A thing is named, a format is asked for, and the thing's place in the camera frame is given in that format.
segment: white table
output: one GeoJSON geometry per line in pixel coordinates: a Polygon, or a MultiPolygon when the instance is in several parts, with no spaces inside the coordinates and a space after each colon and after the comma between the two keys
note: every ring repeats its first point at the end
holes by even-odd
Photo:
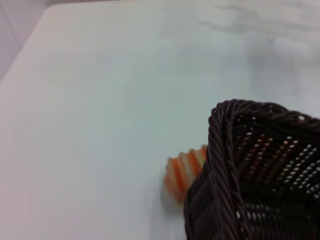
{"type": "Polygon", "coordinates": [[[320,117],[317,2],[283,2],[48,9],[0,84],[0,239],[185,239],[161,172],[218,102],[320,117]]]}

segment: white wall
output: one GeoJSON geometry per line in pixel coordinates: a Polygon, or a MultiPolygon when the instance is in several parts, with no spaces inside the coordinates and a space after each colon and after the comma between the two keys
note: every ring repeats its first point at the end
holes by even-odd
{"type": "Polygon", "coordinates": [[[0,0],[0,81],[48,6],[92,1],[0,0]]]}

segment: striped object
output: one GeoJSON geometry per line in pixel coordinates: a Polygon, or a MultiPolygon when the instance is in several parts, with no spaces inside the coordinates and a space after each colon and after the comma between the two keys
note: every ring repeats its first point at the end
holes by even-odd
{"type": "Polygon", "coordinates": [[[206,160],[207,145],[201,149],[190,149],[188,153],[180,152],[176,158],[168,158],[164,184],[178,203],[183,203],[188,187],[201,172],[206,160]]]}

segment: wicker basket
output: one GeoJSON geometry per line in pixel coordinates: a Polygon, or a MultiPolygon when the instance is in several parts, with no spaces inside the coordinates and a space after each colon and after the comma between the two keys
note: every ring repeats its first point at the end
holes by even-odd
{"type": "Polygon", "coordinates": [[[231,100],[208,121],[207,161],[184,202],[187,239],[320,239],[320,120],[231,100]]]}

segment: table surface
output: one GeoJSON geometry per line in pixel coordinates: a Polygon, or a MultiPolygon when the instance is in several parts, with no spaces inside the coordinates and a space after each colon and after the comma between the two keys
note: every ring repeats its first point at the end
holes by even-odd
{"type": "Polygon", "coordinates": [[[168,157],[233,98],[320,117],[316,0],[57,5],[0,84],[0,239],[183,240],[168,157]]]}

